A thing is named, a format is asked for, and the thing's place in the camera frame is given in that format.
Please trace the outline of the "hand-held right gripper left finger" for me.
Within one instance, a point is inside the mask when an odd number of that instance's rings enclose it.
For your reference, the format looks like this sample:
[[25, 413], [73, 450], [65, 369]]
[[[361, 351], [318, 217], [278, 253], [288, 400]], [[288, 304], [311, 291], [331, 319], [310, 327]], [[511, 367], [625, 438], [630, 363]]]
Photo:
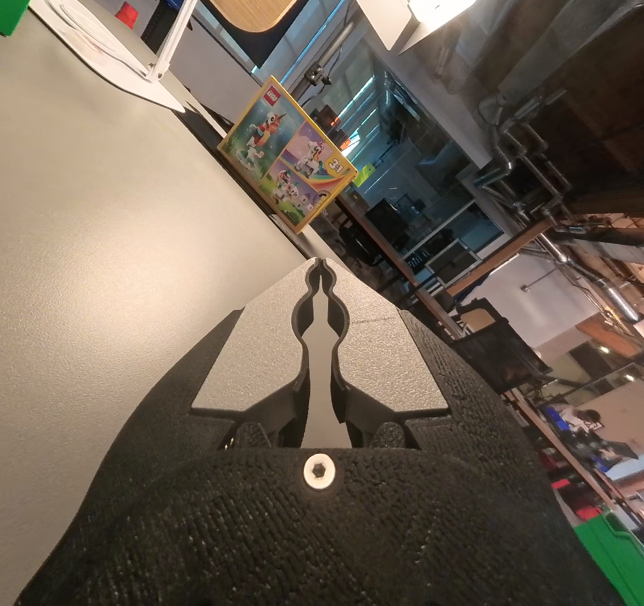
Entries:
[[321, 259], [310, 259], [241, 311], [192, 403], [198, 415], [259, 423], [276, 446], [300, 446], [310, 400], [309, 350]]

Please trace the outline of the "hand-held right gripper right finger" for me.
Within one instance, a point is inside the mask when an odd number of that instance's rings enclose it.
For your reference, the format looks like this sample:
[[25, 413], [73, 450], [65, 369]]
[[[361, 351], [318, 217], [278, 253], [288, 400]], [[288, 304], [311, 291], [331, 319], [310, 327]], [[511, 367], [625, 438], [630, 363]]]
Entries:
[[398, 308], [342, 265], [322, 260], [332, 348], [331, 397], [341, 423], [440, 416], [448, 405]]

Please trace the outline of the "yellow toy set box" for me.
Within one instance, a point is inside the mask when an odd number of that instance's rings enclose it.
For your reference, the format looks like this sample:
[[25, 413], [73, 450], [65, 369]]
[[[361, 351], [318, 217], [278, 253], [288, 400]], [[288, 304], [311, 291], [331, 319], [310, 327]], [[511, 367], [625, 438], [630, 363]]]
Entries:
[[217, 147], [294, 233], [358, 176], [358, 171], [274, 77], [262, 85]]

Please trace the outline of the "black mesh office chair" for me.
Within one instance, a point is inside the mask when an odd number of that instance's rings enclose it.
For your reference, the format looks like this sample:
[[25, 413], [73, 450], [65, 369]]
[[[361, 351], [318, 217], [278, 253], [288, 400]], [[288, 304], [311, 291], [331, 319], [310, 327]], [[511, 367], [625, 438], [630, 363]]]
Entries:
[[455, 305], [457, 319], [468, 334], [452, 349], [502, 395], [527, 383], [540, 383], [552, 371], [487, 299]]

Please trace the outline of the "wooden book stand white frame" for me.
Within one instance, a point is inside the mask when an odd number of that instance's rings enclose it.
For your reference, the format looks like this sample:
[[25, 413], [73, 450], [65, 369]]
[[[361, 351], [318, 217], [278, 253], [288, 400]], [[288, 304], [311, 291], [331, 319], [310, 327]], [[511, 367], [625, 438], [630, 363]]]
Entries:
[[[277, 24], [296, 0], [212, 0], [236, 26], [259, 31]], [[144, 100], [184, 113], [184, 106], [161, 84], [198, 0], [182, 0], [178, 16], [157, 60], [144, 65], [78, 0], [30, 0], [29, 9], [90, 69], [108, 83]]]

